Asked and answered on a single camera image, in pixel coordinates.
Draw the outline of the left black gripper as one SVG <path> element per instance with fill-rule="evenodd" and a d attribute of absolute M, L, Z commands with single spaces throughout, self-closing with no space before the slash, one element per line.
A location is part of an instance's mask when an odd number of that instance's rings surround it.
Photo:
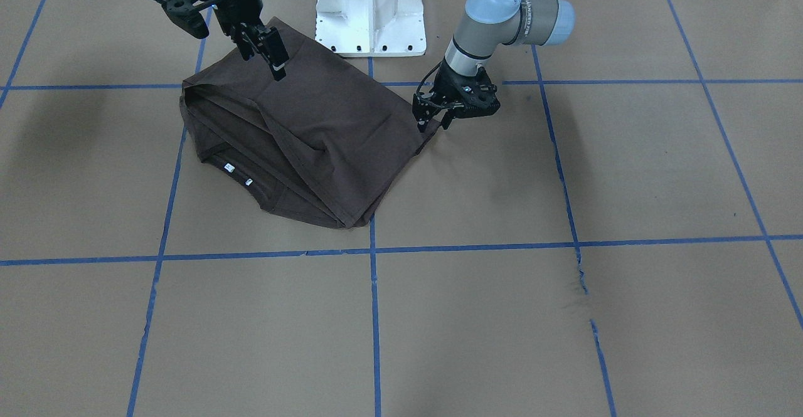
<path fill-rule="evenodd" d="M 487 117 L 499 111 L 498 88 L 484 66 L 472 76 L 462 76 L 442 60 L 435 71 L 431 91 L 413 95 L 412 112 L 419 132 L 425 132 L 439 112 L 445 112 L 441 128 L 447 130 L 456 118 Z"/>

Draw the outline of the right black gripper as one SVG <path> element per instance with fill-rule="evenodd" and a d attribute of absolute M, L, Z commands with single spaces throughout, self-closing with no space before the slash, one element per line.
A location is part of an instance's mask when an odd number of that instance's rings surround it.
<path fill-rule="evenodd" d="M 233 39 L 244 61 L 252 59 L 256 52 L 269 64 L 275 81 L 287 76 L 285 63 L 289 54 L 275 26 L 266 28 L 260 19 L 262 0 L 164 0 L 164 14 L 178 28 L 196 39 L 209 36 L 208 24 L 201 12 L 214 7 L 213 11 L 226 36 Z"/>

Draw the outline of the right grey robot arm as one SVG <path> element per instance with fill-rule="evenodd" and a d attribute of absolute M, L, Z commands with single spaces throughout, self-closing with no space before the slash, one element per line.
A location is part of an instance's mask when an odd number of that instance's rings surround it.
<path fill-rule="evenodd" d="M 161 5 L 171 22 L 196 39 L 208 37 L 208 24 L 201 12 L 213 8 L 221 29 L 244 60 L 258 55 L 269 64 L 274 80 L 286 77 L 289 54 L 278 29 L 263 24 L 262 0 L 161 0 Z"/>

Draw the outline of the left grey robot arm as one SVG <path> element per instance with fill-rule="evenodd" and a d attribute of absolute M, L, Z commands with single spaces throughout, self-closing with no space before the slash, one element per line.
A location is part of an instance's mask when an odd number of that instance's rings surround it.
<path fill-rule="evenodd" d="M 432 122 L 448 129 L 454 120 L 498 112 L 498 88 L 487 72 L 498 46 L 562 45 L 576 20 L 567 0 L 465 0 L 444 57 L 414 91 L 411 111 L 418 131 L 426 132 Z"/>

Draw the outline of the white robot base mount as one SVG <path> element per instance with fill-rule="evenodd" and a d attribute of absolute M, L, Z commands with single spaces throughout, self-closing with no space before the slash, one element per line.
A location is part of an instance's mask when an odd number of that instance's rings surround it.
<path fill-rule="evenodd" d="M 423 0 L 316 0 L 315 40 L 342 57 L 411 57 L 427 50 Z"/>

